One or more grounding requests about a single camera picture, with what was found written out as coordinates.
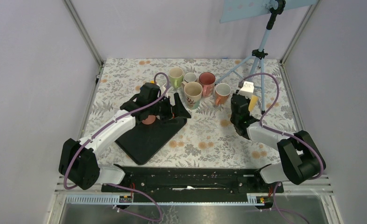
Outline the cream floral mug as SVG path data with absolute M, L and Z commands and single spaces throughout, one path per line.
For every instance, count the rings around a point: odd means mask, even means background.
M 198 82 L 182 81 L 181 86 L 183 87 L 187 107 L 191 110 L 197 109 L 202 97 L 202 85 Z

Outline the yellow mug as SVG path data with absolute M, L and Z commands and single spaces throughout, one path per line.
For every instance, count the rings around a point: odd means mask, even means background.
M 253 111 L 253 109 L 257 105 L 258 101 L 259 101 L 259 97 L 253 94 L 251 96 L 251 99 L 250 99 L 250 102 L 249 102 L 249 105 L 248 105 L 248 111 L 249 112 Z

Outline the plain pink mug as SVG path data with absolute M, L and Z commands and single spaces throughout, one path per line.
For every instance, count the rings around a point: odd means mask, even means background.
M 155 122 L 155 120 L 156 120 L 155 115 L 149 115 L 146 119 L 142 121 L 142 123 L 145 125 L 151 125 Z

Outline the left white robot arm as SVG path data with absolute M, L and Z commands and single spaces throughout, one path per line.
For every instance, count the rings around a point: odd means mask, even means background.
M 140 93 L 125 102 L 120 110 L 94 133 L 78 141 L 68 139 L 61 154 L 59 172 L 64 175 L 64 188 L 80 187 L 86 190 L 94 184 L 112 184 L 124 192 L 130 187 L 129 177 L 115 165 L 98 165 L 98 156 L 124 133 L 138 127 L 150 115 L 162 121 L 177 121 L 191 118 L 178 93 L 175 105 L 161 92 L 160 86 L 145 83 Z

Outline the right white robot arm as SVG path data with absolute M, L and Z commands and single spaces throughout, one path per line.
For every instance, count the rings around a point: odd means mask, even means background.
M 304 130 L 285 133 L 262 126 L 258 119 L 250 115 L 249 102 L 249 99 L 238 94 L 233 94 L 231 98 L 230 121 L 237 134 L 267 145 L 277 150 L 280 155 L 279 163 L 257 170 L 258 176 L 253 180 L 254 188 L 265 192 L 275 182 L 290 181 L 299 185 L 322 175 L 326 164 L 310 134 Z

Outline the grey mug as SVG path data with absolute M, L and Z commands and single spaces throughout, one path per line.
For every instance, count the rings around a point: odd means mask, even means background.
M 192 72 L 188 72 L 184 75 L 184 81 L 189 83 L 189 82 L 196 82 L 197 81 L 197 75 L 195 73 Z

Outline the salmon textured square mug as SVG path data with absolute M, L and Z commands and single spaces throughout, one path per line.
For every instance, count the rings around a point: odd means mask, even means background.
M 225 83 L 219 83 L 215 86 L 215 105 L 223 105 L 229 98 L 231 87 Z

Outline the light green mug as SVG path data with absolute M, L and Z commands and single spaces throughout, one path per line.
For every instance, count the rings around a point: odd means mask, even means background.
M 182 68 L 174 67 L 169 70 L 169 81 L 174 89 L 177 89 L 181 86 L 183 79 L 184 71 Z

